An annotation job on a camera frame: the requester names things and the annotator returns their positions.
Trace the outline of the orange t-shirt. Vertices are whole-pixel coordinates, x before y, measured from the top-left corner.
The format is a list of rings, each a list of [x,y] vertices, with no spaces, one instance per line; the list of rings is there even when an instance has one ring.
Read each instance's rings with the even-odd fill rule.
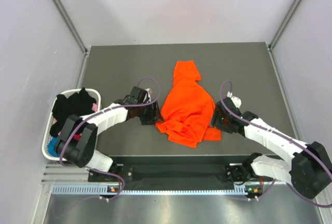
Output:
[[[222,132],[210,126],[215,103],[198,84],[201,75],[194,61],[178,61],[173,71],[173,87],[161,109],[164,122],[156,123],[168,140],[190,148],[202,141],[221,141]]]

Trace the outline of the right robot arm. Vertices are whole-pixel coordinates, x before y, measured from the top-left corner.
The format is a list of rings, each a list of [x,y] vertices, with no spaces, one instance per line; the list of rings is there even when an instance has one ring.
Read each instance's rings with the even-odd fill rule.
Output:
[[[306,199],[314,199],[331,183],[331,160],[325,147],[293,139],[266,124],[256,114],[240,112],[241,100],[226,97],[216,103],[211,126],[253,140],[279,156],[278,159],[253,153],[242,162],[248,180],[270,177],[291,185]]]

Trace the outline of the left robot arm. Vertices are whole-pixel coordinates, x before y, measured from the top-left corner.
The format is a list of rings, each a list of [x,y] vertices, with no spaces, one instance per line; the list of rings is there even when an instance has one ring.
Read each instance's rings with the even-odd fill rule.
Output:
[[[96,150],[96,139],[107,129],[138,117],[141,125],[163,122],[159,105],[149,89],[133,87],[124,99],[85,116],[70,115],[64,123],[54,151],[62,159],[79,167],[97,171],[105,180],[113,180],[118,173],[116,162]]]

